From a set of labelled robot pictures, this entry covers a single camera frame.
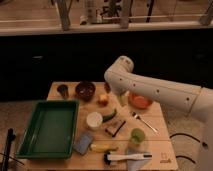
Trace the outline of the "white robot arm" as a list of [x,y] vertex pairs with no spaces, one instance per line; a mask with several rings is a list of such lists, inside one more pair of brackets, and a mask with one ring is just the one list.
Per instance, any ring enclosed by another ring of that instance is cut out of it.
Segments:
[[122,96],[127,91],[161,104],[170,105],[205,124],[195,171],[213,169],[213,89],[173,82],[132,73],[133,61],[118,57],[105,71],[104,79],[112,92]]

